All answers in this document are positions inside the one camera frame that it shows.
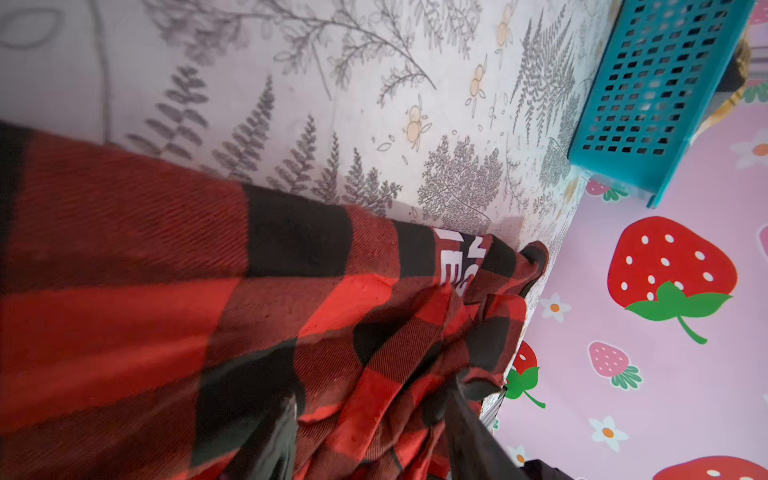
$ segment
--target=white flower print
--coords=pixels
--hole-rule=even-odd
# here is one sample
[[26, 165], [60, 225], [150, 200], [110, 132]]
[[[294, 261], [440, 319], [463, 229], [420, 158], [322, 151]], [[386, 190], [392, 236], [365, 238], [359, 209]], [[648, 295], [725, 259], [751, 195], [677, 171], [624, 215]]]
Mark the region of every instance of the white flower print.
[[562, 303], [560, 295], [556, 293], [549, 300], [545, 298], [540, 299], [538, 304], [544, 309], [544, 318], [554, 318], [560, 323], [563, 323], [565, 320], [564, 313], [571, 311], [571, 306], [567, 303]]
[[619, 442], [629, 439], [629, 435], [616, 428], [616, 423], [611, 417], [605, 417], [602, 422], [589, 419], [589, 424], [594, 429], [592, 440], [594, 442], [606, 442], [614, 452], [619, 451]]
[[768, 128], [758, 131], [754, 140], [733, 144], [730, 149], [741, 155], [736, 162], [737, 170], [754, 165], [768, 167]]
[[523, 445], [520, 445], [516, 449], [507, 445], [507, 453], [518, 467], [522, 467], [523, 464], [528, 460], [528, 456], [525, 454], [525, 447]]

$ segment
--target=fern leaf print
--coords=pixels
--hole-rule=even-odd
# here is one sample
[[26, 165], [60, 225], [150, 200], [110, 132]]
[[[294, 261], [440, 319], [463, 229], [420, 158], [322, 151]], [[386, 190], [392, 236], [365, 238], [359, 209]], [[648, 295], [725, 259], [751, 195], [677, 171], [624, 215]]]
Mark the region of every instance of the fern leaf print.
[[138, 134], [128, 134], [126, 138], [145, 155], [161, 157], [169, 153], [177, 158], [192, 161], [192, 153], [188, 149], [190, 145], [200, 147], [203, 139], [190, 125], [185, 124], [185, 121], [193, 122], [194, 127], [208, 126], [205, 118], [195, 109], [197, 105], [208, 102], [208, 97], [199, 92], [206, 85], [198, 78], [196, 68], [178, 67], [177, 72], [178, 74], [170, 77], [175, 88], [164, 93], [171, 103], [155, 104], [161, 116], [159, 119], [148, 118], [144, 121], [159, 141], [152, 141]]
[[270, 130], [272, 110], [275, 108], [275, 94], [272, 90], [272, 75], [266, 78], [264, 89], [261, 91], [256, 107], [242, 124], [232, 131], [233, 141], [224, 141], [221, 149], [211, 152], [224, 168], [230, 171], [230, 179], [253, 183], [247, 172], [258, 170], [257, 162], [261, 161], [261, 151]]
[[316, 131], [315, 119], [312, 115], [308, 115], [304, 132], [301, 134], [301, 138], [296, 141], [296, 148], [290, 151], [293, 158], [287, 158], [283, 160], [283, 165], [275, 167], [275, 173], [279, 179], [266, 178], [267, 183], [272, 188], [294, 195], [301, 194], [309, 188], [307, 186], [307, 182], [311, 180], [309, 171], [315, 167]]

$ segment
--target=orange flower center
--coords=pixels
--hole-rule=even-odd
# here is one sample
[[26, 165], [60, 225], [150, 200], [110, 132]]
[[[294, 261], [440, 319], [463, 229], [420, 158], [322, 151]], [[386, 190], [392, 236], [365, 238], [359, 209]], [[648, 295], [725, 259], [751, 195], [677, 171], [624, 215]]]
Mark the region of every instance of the orange flower center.
[[752, 153], [758, 157], [765, 157], [768, 155], [768, 144], [760, 144], [752, 149]]

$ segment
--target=red strawberry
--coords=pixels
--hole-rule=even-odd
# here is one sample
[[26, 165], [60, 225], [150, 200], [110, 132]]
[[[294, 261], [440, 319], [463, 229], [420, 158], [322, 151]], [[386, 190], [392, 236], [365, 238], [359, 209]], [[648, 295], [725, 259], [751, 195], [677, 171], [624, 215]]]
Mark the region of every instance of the red strawberry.
[[683, 321], [715, 313], [730, 298], [737, 272], [728, 256], [679, 223], [648, 217], [624, 229], [611, 268], [608, 292], [616, 303], [645, 319]]
[[512, 368], [522, 375], [525, 370], [534, 366], [538, 366], [536, 354], [533, 353], [533, 349], [523, 341], [523, 343], [520, 344], [520, 350], [518, 350], [518, 355], [515, 357], [515, 361], [512, 362]]
[[587, 183], [587, 193], [594, 197], [599, 197], [610, 189], [608, 185], [603, 185], [594, 178], [591, 178]]
[[613, 345], [592, 342], [588, 348], [589, 360], [594, 371], [611, 379], [613, 386], [620, 389], [636, 389], [643, 379], [640, 370], [629, 364], [629, 356]]
[[768, 480], [768, 470], [736, 457], [704, 457], [665, 468], [653, 480]]

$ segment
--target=red and black plaid shirt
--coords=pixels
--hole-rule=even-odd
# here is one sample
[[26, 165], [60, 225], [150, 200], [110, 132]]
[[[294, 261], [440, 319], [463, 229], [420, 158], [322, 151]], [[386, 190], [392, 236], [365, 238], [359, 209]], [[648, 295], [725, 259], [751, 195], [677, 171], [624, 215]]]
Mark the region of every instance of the red and black plaid shirt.
[[0, 478], [215, 478], [285, 391], [295, 478], [444, 477], [423, 400], [502, 384], [547, 263], [7, 125], [0, 155]]

